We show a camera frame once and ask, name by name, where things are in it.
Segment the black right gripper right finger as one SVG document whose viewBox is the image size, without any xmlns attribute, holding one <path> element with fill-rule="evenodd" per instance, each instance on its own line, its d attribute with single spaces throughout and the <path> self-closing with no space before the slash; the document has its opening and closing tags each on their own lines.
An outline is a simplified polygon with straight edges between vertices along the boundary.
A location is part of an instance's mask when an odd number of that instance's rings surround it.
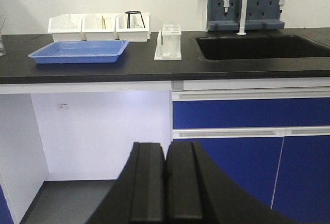
<svg viewBox="0 0 330 224">
<path fill-rule="evenodd" d="M 168 223 L 294 223 L 216 165 L 199 142 L 174 141 L 167 153 Z"/>
</svg>

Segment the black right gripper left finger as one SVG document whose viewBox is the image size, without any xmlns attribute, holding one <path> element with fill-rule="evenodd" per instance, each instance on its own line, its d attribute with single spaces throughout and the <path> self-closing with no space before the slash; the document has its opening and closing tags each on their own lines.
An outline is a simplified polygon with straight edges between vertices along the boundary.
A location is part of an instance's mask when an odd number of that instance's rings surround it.
<svg viewBox="0 0 330 224">
<path fill-rule="evenodd" d="M 87 223 L 164 223 L 163 174 L 161 145 L 135 142 L 118 179 Z"/>
</svg>

